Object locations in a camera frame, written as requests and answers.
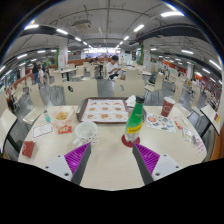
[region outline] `chair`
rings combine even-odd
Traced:
[[[44,112],[45,105],[40,95],[39,85],[36,84],[30,87],[30,99],[33,103],[33,110],[28,113],[24,118],[23,122],[29,125],[33,125],[36,119]]]
[[[97,81],[95,79],[88,82],[64,82],[63,86],[66,105],[80,105],[86,98],[98,97]]]
[[[138,70],[129,70],[129,69],[127,69],[125,80],[132,81],[132,80],[141,80],[141,79],[142,79],[142,76],[139,75],[139,71]]]
[[[56,89],[59,89],[59,91],[61,92],[61,94],[63,94],[62,91],[60,90],[60,87],[63,87],[63,84],[62,84],[63,79],[61,77],[60,71],[59,70],[54,71],[52,73],[52,76],[54,77],[54,83],[52,83],[52,84],[49,85],[50,86],[50,91],[49,91],[50,100],[51,100],[51,92],[52,92],[52,88],[53,87],[55,87],[55,90]]]
[[[114,97],[130,97],[132,95],[144,95],[144,80],[120,80],[116,79],[114,84]]]
[[[72,79],[80,80],[81,77],[84,76],[84,70],[83,70],[83,67],[81,67],[81,66],[77,67],[77,68],[78,68],[78,70],[76,70],[76,74],[75,74],[75,76],[72,77]]]
[[[152,85],[145,86],[145,90],[146,90],[145,99],[147,98],[149,92],[151,92],[151,93],[158,92],[158,103],[159,103],[159,90],[162,89],[163,79],[164,79],[163,74],[159,73],[156,77],[156,82],[155,82],[154,86],[152,86]]]
[[[8,108],[7,100],[5,97],[5,93],[0,94],[0,117],[2,116],[5,109]]]

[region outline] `ceiling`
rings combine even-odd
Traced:
[[[8,49],[4,59],[7,66],[0,76],[23,61],[16,56],[24,52],[30,51],[26,60],[53,55],[50,50],[41,55],[37,54],[37,50],[57,48],[61,38],[68,38],[69,49],[85,47],[75,37],[91,46],[116,47],[123,41],[121,48],[136,49],[136,46],[129,45],[136,41],[133,30],[144,24],[138,39],[143,40],[145,46],[156,46],[156,53],[164,56],[182,54],[183,67],[187,66],[188,61],[184,56],[192,57],[192,61],[195,59],[199,70],[202,66],[198,61],[204,62],[212,67],[212,74],[203,74],[212,75],[217,81],[221,79],[221,71],[209,63],[209,60],[213,60],[218,64],[218,56],[206,37],[185,16],[163,18],[161,13],[168,11],[172,10],[157,0],[67,0],[55,4],[34,18],[35,23],[40,24],[38,29],[22,31]],[[77,31],[71,27],[74,22],[86,19],[91,21],[91,29]],[[67,31],[69,36],[56,32],[58,28]],[[127,41],[123,40],[125,36],[129,36]],[[188,48],[194,54],[184,54],[182,48]]]

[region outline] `red cup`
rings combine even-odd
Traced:
[[[175,100],[169,97],[164,97],[164,103],[163,103],[163,109],[162,109],[161,115],[164,117],[168,117],[174,104],[175,104]]]

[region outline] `table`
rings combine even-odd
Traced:
[[[215,114],[216,114],[216,112],[214,111],[214,109],[210,105],[207,105],[207,106],[201,108],[201,112],[209,120],[209,123],[205,127],[204,131],[201,133],[201,138],[204,137],[205,133],[208,131],[208,129],[211,126],[211,124],[215,128],[217,134],[220,135],[220,119],[219,119],[219,122],[218,123],[214,120],[214,117],[215,117]]]
[[[51,115],[58,107],[49,107],[47,110]],[[161,106],[145,106],[147,112],[160,114]],[[170,117],[177,116],[177,121],[184,126],[181,118],[183,113],[178,108],[173,108]],[[42,114],[34,124],[34,127],[45,124]],[[31,164],[40,168],[49,161],[61,154],[64,155],[76,147],[72,144],[76,135],[75,126],[78,124],[75,117],[69,125],[73,126],[73,133],[58,135],[56,132],[42,138],[36,139],[36,144],[31,159],[19,155],[19,162]],[[92,149],[83,179],[80,186],[85,188],[120,190],[132,189],[144,186],[140,170],[132,148],[127,148],[121,142],[121,137],[125,131],[125,124],[97,124],[99,142]],[[195,134],[197,131],[189,122],[188,126]],[[185,141],[182,130],[176,128],[176,134],[166,131],[156,130],[146,127],[146,121],[140,133],[142,145],[159,153],[170,155],[182,167],[201,163],[207,152],[201,156],[197,152],[193,143]],[[25,141],[32,140],[32,129]]]
[[[78,68],[71,68],[71,69],[66,69],[63,71],[60,71],[61,75],[63,76],[64,73],[67,75],[67,81],[69,81],[69,72],[77,71]]]
[[[10,132],[12,128],[15,126],[17,122],[17,117],[11,113],[8,109],[5,109],[4,113],[2,114],[0,118],[0,148],[2,149],[2,152],[4,151],[6,140],[8,140],[13,148],[19,153],[20,147],[15,143],[12,136],[10,135]]]

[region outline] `fluorescent light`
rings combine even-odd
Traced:
[[[63,33],[63,34],[65,34],[65,35],[68,34],[68,32],[66,32],[66,31],[64,31],[64,30],[61,30],[61,29],[57,29],[57,31],[58,31],[59,33]]]
[[[137,32],[137,31],[139,31],[140,29],[142,29],[144,27],[144,25],[143,24],[141,24],[140,26],[138,26],[135,30],[134,30],[134,32]]]
[[[5,68],[5,65],[0,69],[0,72]]]
[[[81,39],[79,39],[78,37],[75,38],[77,41],[81,41]]]
[[[193,51],[187,51],[187,50],[181,50],[181,51],[184,52],[184,53],[188,53],[188,54],[194,54]]]
[[[162,17],[168,17],[168,16],[184,16],[181,12],[165,12],[161,14]]]
[[[38,24],[32,24],[32,25],[28,25],[28,26],[26,26],[26,27],[24,28],[24,30],[34,29],[34,28],[37,28],[37,27],[39,27]]]
[[[213,82],[216,82],[213,78],[210,78]]]
[[[26,57],[26,56],[27,56],[27,54],[23,54],[23,55],[18,56],[17,59],[20,59],[20,58],[23,58],[23,57]]]
[[[214,61],[212,61],[212,60],[209,60],[213,65],[215,65],[219,70],[222,70],[221,69],[221,67],[218,65],[218,64],[216,64]]]
[[[8,71],[5,75],[8,75],[12,70]]]
[[[208,71],[208,70],[206,70],[204,68],[202,70],[205,71],[205,72],[207,72],[207,73],[209,73],[209,74],[211,73],[210,71]]]

